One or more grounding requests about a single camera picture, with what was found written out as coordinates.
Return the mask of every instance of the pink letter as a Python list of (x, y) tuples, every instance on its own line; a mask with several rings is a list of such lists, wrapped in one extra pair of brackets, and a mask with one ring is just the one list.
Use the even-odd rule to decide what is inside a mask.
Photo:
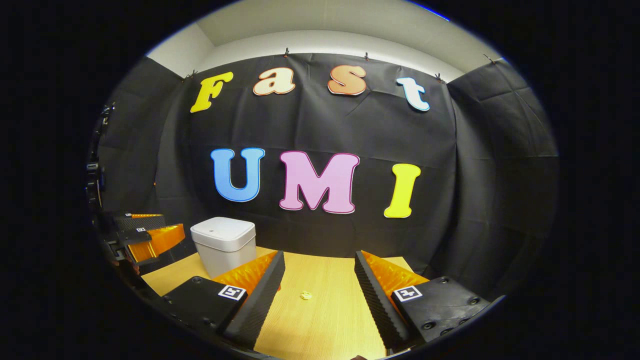
[(356, 207), (351, 203), (351, 183), (353, 171), (360, 163), (354, 154), (335, 154), (329, 159), (322, 175), (318, 176), (306, 152), (285, 151), (280, 161), (286, 167), (284, 199), (280, 207), (285, 210), (300, 210), (304, 206), (298, 200), (298, 188), (307, 200), (309, 208), (315, 210), (324, 193), (329, 191), (329, 199), (322, 205), (328, 213), (350, 214)]

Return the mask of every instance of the wooden table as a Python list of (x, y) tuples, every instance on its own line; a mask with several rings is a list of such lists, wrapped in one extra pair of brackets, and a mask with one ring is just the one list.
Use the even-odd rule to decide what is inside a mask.
[[(272, 252), (257, 247), (257, 256)], [(284, 253), (282, 289), (273, 299), (255, 351), (282, 359), (368, 360), (386, 356), (353, 271), (353, 258)], [(385, 258), (411, 270), (403, 258)], [(192, 276), (210, 279), (198, 253), (142, 278), (162, 296)], [(300, 294), (308, 291), (309, 300)]]

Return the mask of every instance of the cutout letter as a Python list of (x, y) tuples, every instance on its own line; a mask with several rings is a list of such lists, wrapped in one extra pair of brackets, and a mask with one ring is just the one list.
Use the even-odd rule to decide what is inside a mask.
[(322, 205), (328, 213), (350, 214), (356, 207), (351, 203), (353, 171), (360, 163), (354, 154), (335, 154), (329, 160), (322, 175), (318, 176), (306, 152), (286, 151), (280, 155), (286, 167), (284, 199), (280, 207), (285, 210), (300, 210), (304, 206), (298, 200), (298, 188), (311, 210), (320, 204), (324, 193), (329, 199)]
[(209, 96), (211, 96), (211, 99), (215, 99), (220, 94), (220, 90), (222, 90), (222, 82), (228, 83), (233, 78), (234, 73), (230, 71), (202, 80), (200, 93), (198, 93), (196, 103), (191, 107), (191, 112), (196, 113), (210, 108), (211, 101), (209, 101)]
[(327, 87), (332, 94), (360, 95), (367, 88), (363, 79), (367, 73), (359, 66), (340, 65), (331, 70)]
[(409, 202), (415, 178), (420, 176), (420, 168), (411, 164), (395, 164), (391, 170), (396, 175), (396, 188), (391, 205), (385, 209), (387, 218), (408, 218), (411, 215)]
[(420, 93), (424, 94), (424, 88), (416, 84), (413, 78), (399, 78), (396, 81), (403, 86), (404, 96), (411, 106), (420, 111), (429, 110), (429, 103), (420, 98)]
[(227, 200), (246, 202), (253, 200), (260, 191), (260, 159), (264, 157), (264, 150), (248, 147), (240, 152), (246, 160), (246, 186), (238, 189), (231, 184), (231, 159), (235, 153), (231, 149), (216, 149), (211, 152), (213, 160), (213, 176), (216, 190)]
[(277, 67), (269, 69), (258, 78), (262, 79), (253, 86), (255, 95), (269, 95), (271, 93), (286, 94), (293, 90), (296, 85), (293, 83), (293, 70), (288, 67)]

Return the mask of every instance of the white trash can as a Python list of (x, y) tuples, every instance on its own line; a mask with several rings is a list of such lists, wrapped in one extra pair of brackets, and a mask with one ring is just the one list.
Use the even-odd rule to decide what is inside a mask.
[(210, 279), (256, 257), (255, 224), (252, 222), (210, 218), (191, 227), (191, 238)]

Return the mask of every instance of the white ceiling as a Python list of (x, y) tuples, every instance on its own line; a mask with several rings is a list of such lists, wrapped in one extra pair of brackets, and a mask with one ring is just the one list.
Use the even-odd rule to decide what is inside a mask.
[(242, 0), (197, 24), (214, 46), (279, 31), (335, 30), (412, 47), (462, 72), (486, 64), (483, 53), (502, 57), (473, 34), (405, 0)]

